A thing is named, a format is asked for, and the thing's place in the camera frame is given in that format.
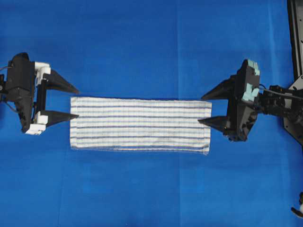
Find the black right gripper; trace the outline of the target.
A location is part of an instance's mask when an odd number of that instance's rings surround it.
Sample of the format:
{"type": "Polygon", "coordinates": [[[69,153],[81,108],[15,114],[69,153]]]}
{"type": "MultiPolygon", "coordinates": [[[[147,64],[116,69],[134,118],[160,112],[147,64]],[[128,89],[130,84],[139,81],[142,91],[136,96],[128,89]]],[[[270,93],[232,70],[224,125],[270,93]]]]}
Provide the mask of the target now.
{"type": "Polygon", "coordinates": [[[246,141],[257,119],[260,70],[255,61],[245,59],[235,75],[231,75],[204,94],[202,100],[228,99],[227,116],[199,119],[200,124],[223,132],[230,141],[246,141]]]}

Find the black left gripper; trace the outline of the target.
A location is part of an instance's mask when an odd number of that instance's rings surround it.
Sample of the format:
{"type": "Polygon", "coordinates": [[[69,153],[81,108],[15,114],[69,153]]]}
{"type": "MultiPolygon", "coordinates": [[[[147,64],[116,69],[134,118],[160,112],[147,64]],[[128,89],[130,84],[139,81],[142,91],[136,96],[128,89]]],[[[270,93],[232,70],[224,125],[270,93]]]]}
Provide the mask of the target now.
{"type": "Polygon", "coordinates": [[[77,114],[47,111],[46,89],[79,94],[49,63],[30,61],[26,52],[9,61],[5,90],[6,100],[13,102],[21,123],[21,131],[40,135],[46,128],[79,117],[77,114]]]}

